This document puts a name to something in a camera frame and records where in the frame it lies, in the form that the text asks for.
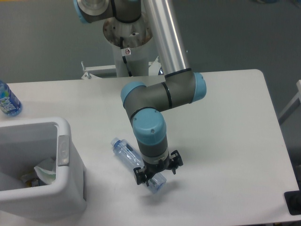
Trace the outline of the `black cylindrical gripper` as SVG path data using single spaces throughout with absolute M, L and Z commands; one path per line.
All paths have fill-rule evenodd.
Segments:
M 171 170 L 175 175 L 176 170 L 183 165 L 182 157 L 178 150 L 173 151 L 171 155 L 164 153 L 155 157 L 142 154 L 142 158 L 144 167 L 136 167 L 133 169 L 137 185 L 145 184 L 146 186 L 150 186 L 147 175 L 155 175 L 164 170 Z

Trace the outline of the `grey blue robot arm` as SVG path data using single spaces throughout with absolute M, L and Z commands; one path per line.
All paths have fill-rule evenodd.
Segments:
M 206 82 L 189 65 L 172 2 L 76 0 L 73 4 L 83 23 L 105 21 L 103 33 L 117 48 L 127 77 L 137 75 L 138 64 L 130 59 L 133 50 L 155 41 L 165 81 L 151 86 L 131 82 L 120 96 L 144 162 L 134 168 L 137 184 L 148 184 L 164 170 L 175 172 L 183 162 L 178 151 L 168 150 L 162 112 L 204 98 Z

